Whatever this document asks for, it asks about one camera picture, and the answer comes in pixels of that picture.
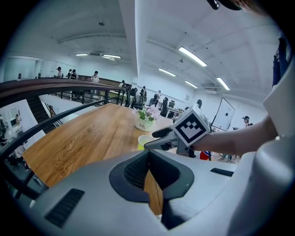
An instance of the ceiling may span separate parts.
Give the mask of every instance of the ceiling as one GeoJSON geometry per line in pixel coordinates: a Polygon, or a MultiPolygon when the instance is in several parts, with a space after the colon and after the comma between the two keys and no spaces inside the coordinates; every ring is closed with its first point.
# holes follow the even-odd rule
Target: ceiling
{"type": "MultiPolygon", "coordinates": [[[[119,0],[50,1],[39,10],[44,11],[42,21],[33,22],[32,15],[34,26],[69,47],[73,55],[98,51],[120,55],[123,62],[131,63],[119,0]]],[[[143,66],[168,70],[176,74],[175,79],[223,94],[259,102],[268,95],[279,35],[271,19],[223,6],[215,11],[206,0],[161,0],[149,13],[143,66]],[[180,47],[207,66],[183,55],[180,47]],[[221,77],[230,91],[225,91],[216,77],[221,77]]]]}

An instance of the yellow cup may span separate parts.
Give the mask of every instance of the yellow cup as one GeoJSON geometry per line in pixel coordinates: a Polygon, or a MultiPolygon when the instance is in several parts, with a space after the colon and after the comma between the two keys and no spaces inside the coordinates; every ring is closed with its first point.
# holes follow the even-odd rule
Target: yellow cup
{"type": "Polygon", "coordinates": [[[154,138],[147,136],[147,135],[141,135],[138,137],[138,147],[137,150],[144,150],[144,145],[148,142],[154,141],[154,138]]]}

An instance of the fluorescent light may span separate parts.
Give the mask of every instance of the fluorescent light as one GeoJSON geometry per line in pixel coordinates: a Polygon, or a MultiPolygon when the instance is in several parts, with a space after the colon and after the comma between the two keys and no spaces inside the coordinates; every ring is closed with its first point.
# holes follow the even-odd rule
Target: fluorescent light
{"type": "Polygon", "coordinates": [[[161,71],[161,72],[165,72],[165,73],[167,73],[168,75],[171,75],[171,76],[173,76],[173,77],[176,76],[176,75],[174,75],[174,74],[172,74],[172,73],[170,73],[170,72],[168,72],[168,71],[165,71],[165,70],[163,70],[163,69],[159,69],[159,71],[161,71]]]}
{"type": "Polygon", "coordinates": [[[192,83],[190,83],[190,82],[188,82],[188,81],[186,81],[186,83],[188,83],[190,86],[194,87],[195,89],[198,88],[197,86],[193,85],[192,83]]]}
{"type": "Polygon", "coordinates": [[[222,80],[222,78],[217,78],[217,80],[223,85],[223,87],[226,89],[226,90],[230,90],[230,88],[225,84],[225,82],[222,80]]]}
{"type": "Polygon", "coordinates": [[[119,57],[119,56],[112,56],[112,55],[106,55],[106,54],[104,54],[104,56],[105,57],[113,57],[113,58],[119,58],[119,59],[121,59],[121,57],[119,57]]]}
{"type": "Polygon", "coordinates": [[[195,60],[197,63],[199,63],[201,66],[207,66],[207,64],[205,62],[203,62],[200,58],[196,57],[195,55],[193,55],[191,52],[189,52],[188,50],[186,50],[185,48],[181,47],[179,49],[181,52],[183,52],[184,54],[188,55],[191,59],[195,60]]]}

